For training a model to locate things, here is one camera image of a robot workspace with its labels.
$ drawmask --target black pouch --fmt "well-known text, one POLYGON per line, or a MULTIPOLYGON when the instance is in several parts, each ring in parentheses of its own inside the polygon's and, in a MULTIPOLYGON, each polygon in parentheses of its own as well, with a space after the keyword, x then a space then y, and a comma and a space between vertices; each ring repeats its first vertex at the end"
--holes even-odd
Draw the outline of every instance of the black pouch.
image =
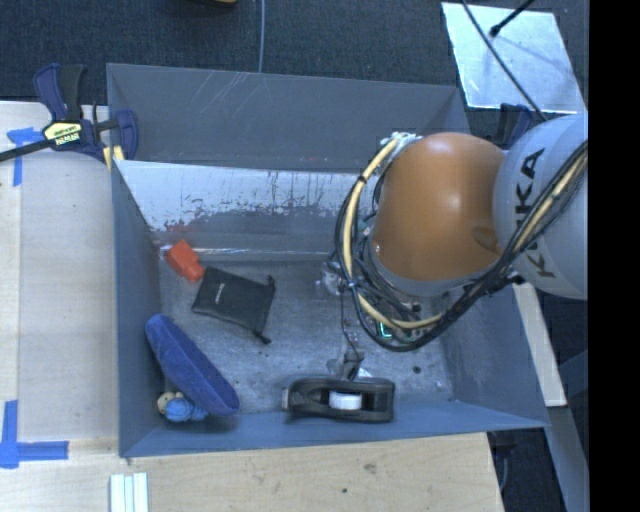
POLYGON ((262 331, 275 291, 275 281, 271 276, 268 276, 267 284, 262 284, 207 267, 191 310, 246 327, 268 344, 271 340, 262 331))

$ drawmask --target blue tape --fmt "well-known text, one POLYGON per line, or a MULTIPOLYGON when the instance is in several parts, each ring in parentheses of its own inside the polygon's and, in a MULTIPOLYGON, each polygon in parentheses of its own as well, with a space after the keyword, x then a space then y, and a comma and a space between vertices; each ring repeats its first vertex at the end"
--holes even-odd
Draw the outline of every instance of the blue tape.
POLYGON ((18 401, 4 404, 2 439, 0 440, 0 468, 15 469, 22 461, 66 460, 69 441, 41 443, 18 442, 18 401))
MULTIPOLYGON (((42 133, 34 130, 33 128, 21 128, 19 130, 9 130, 7 137, 16 145, 16 147, 23 146, 24 144, 31 144, 32 142, 40 142, 44 140, 42 133)), ((22 183, 22 157, 16 158, 13 165, 13 186, 17 187, 22 183)))

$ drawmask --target red object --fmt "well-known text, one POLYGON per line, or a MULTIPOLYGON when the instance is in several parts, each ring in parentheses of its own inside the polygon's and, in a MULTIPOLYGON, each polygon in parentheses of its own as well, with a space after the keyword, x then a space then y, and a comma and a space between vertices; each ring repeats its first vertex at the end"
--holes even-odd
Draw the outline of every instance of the red object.
POLYGON ((198 255, 186 241, 180 240, 164 257, 178 275, 186 277, 192 283, 202 279, 204 268, 198 262, 198 255))

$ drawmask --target gray floor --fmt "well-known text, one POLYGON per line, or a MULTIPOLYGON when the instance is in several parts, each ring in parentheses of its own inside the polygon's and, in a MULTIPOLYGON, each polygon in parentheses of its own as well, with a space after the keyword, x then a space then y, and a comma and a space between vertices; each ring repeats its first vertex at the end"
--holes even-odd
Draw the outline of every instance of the gray floor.
MULTIPOLYGON (((516 0, 473 2, 515 8, 516 0)), ((459 85, 440 2, 259 0, 232 8, 187 0, 0 1, 0 99, 35 100, 33 74, 51 62, 84 64, 83 103, 106 104, 107 62, 459 85)), ((589 105, 589 2, 539 0, 553 12, 589 105)), ((495 111, 469 109, 475 135, 495 135, 495 111)), ((540 294, 560 365, 587 348, 587 303, 540 294)), ((588 391, 571 399, 588 457, 588 391)), ((513 433, 507 512, 563 511, 542 431, 513 433)))

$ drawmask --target white cable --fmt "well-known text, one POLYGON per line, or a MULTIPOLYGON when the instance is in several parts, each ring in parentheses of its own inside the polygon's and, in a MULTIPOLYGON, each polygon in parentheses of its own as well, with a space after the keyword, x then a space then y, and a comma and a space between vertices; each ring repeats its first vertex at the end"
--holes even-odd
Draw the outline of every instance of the white cable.
POLYGON ((258 73, 262 73, 262 60, 264 58, 264 27, 266 18, 266 2, 262 0, 262 6, 260 7, 260 52, 258 55, 258 73))

